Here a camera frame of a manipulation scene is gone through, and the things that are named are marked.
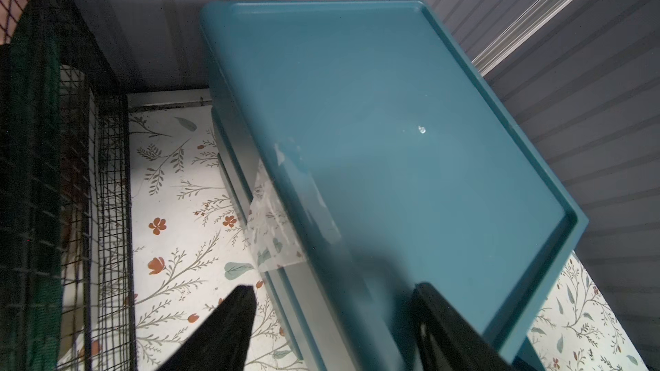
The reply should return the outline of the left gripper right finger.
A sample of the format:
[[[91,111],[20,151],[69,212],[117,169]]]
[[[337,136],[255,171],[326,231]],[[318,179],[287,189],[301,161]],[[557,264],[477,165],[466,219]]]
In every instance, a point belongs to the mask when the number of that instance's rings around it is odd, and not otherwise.
[[[412,292],[412,322],[424,370],[519,370],[507,362],[430,283]]]

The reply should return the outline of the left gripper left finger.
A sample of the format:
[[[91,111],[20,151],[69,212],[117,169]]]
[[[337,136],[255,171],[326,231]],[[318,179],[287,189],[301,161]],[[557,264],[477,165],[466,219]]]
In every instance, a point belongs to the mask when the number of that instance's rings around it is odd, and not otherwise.
[[[175,354],[158,369],[243,370],[256,311],[254,287],[235,287]]]

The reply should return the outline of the teal drawer cabinet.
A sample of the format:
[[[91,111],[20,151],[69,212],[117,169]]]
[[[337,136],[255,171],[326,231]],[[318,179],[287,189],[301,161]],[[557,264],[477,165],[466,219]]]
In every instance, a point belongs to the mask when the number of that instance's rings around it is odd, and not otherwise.
[[[424,370],[430,283],[507,362],[588,220],[420,1],[200,13],[223,179],[311,370]]]

